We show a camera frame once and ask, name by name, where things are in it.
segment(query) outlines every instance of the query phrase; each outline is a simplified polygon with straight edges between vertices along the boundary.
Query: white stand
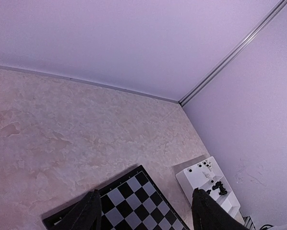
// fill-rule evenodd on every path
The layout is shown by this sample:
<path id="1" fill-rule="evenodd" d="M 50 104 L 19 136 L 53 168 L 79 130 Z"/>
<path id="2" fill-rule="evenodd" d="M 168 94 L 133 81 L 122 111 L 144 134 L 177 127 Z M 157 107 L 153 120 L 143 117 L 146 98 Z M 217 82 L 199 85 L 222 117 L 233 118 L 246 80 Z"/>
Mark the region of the white stand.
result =
<path id="1" fill-rule="evenodd" d="M 188 167 L 176 175 L 176 178 L 185 193 L 190 204 L 192 193 L 199 188 L 205 191 L 211 190 L 210 196 L 231 216 L 235 217 L 240 204 L 224 174 L 219 168 L 214 157 L 207 158 L 191 167 Z M 213 190 L 213 185 L 221 181 L 227 190 L 226 195 L 220 195 L 219 189 Z"/>

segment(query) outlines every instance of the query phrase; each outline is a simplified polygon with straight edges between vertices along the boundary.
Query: black square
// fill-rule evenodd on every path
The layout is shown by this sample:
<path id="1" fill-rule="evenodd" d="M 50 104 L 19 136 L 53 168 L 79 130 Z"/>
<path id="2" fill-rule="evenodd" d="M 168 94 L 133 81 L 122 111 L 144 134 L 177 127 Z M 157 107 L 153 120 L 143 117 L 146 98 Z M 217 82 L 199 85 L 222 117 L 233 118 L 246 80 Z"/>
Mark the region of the black square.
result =
<path id="1" fill-rule="evenodd" d="M 108 195 L 105 195 L 101 198 L 101 203 L 102 203 L 102 211 L 104 214 L 108 213 L 115 207 L 113 202 L 111 202 L 110 198 L 108 197 Z"/>
<path id="2" fill-rule="evenodd" d="M 119 224 L 117 224 L 115 226 L 116 230 L 132 230 L 132 228 L 130 227 L 130 225 L 125 221 L 121 221 Z"/>
<path id="3" fill-rule="evenodd" d="M 130 215 L 133 212 L 133 209 L 131 206 L 126 202 L 126 200 L 122 201 L 120 204 L 116 207 L 119 211 L 119 213 L 126 218 L 128 215 Z"/>
<path id="4" fill-rule="evenodd" d="M 147 209 L 145 209 L 143 205 L 140 205 L 138 208 L 136 208 L 135 213 L 141 221 L 146 219 L 149 215 L 149 212 L 147 211 Z"/>
<path id="5" fill-rule="evenodd" d="M 162 230 L 160 226 L 156 226 L 153 230 Z"/>
<path id="6" fill-rule="evenodd" d="M 148 183 L 148 178 L 145 176 L 145 174 L 143 172 L 140 172 L 135 177 L 141 186 L 144 186 L 146 183 Z"/>
<path id="7" fill-rule="evenodd" d="M 114 226 L 112 226 L 112 224 L 109 222 L 107 217 L 105 215 L 103 215 L 102 220 L 101 220 L 101 230 L 110 230 L 113 227 Z"/>
<path id="8" fill-rule="evenodd" d="M 143 188 L 138 189 L 135 192 L 135 195 L 138 197 L 138 199 L 143 203 L 144 201 L 146 201 L 146 199 L 149 198 L 149 195 L 145 192 L 145 190 Z"/>
<path id="9" fill-rule="evenodd" d="M 162 221 L 162 219 L 164 218 L 163 214 L 161 213 L 161 211 L 156 208 L 152 213 L 151 216 L 153 217 L 153 219 L 156 221 L 156 223 L 160 223 Z"/>
<path id="10" fill-rule="evenodd" d="M 135 228 L 135 230 L 148 230 L 148 229 L 147 229 L 147 227 L 146 227 L 143 223 L 141 223 L 140 225 L 138 225 L 138 226 Z"/>
<path id="11" fill-rule="evenodd" d="M 120 185 L 118 187 L 118 190 L 120 191 L 120 193 L 123 195 L 123 197 L 126 199 L 128 198 L 130 195 L 133 194 L 132 189 L 129 187 L 128 183 L 123 183 L 122 185 Z"/>
<path id="12" fill-rule="evenodd" d="M 176 222 L 177 217 L 173 214 L 173 212 L 170 210 L 166 215 L 165 218 L 168 220 L 168 222 L 173 225 L 174 222 Z"/>
<path id="13" fill-rule="evenodd" d="M 155 203 L 156 206 L 158 206 L 163 201 L 163 199 L 160 197 L 160 195 L 157 192 L 153 193 L 150 196 L 150 198 Z"/>

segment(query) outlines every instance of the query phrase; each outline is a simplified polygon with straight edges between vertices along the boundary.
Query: white wall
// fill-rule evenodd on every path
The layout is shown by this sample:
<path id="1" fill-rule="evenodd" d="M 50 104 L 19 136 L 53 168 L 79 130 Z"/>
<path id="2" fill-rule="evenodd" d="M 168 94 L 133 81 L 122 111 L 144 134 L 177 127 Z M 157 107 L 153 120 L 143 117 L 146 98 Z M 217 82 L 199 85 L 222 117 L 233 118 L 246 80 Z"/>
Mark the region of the white wall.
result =
<path id="1" fill-rule="evenodd" d="M 278 0 L 0 1 L 0 65 L 180 100 Z"/>
<path id="2" fill-rule="evenodd" d="M 185 111 L 242 214 L 287 223 L 287 6 Z"/>

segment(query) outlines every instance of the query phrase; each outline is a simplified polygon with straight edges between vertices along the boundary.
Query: white shelf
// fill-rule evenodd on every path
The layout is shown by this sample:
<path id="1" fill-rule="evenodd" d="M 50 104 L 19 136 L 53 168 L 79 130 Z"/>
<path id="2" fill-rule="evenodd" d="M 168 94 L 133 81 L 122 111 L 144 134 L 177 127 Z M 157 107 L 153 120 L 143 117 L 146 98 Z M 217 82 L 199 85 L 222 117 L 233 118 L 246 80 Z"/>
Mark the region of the white shelf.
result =
<path id="1" fill-rule="evenodd" d="M 210 157 L 182 170 L 176 175 L 176 178 L 190 204 L 192 203 L 192 193 L 194 189 L 199 188 L 205 191 L 211 190 L 211 198 L 213 198 L 231 217 L 234 218 L 239 211 L 239 201 L 214 157 Z M 224 188 L 227 190 L 226 195 L 220 195 L 219 189 L 212 189 L 213 185 L 218 181 L 223 183 Z"/>

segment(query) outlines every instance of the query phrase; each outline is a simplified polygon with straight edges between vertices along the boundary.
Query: chessboard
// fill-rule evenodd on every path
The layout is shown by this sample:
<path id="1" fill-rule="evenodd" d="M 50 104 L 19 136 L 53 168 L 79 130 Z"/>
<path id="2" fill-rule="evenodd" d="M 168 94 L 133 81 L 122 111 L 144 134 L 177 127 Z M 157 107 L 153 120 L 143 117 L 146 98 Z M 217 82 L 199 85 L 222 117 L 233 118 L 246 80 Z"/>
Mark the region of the chessboard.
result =
<path id="1" fill-rule="evenodd" d="M 101 230 L 189 230 L 143 166 L 100 189 L 100 195 Z M 45 226 L 50 230 L 72 207 L 43 220 Z"/>

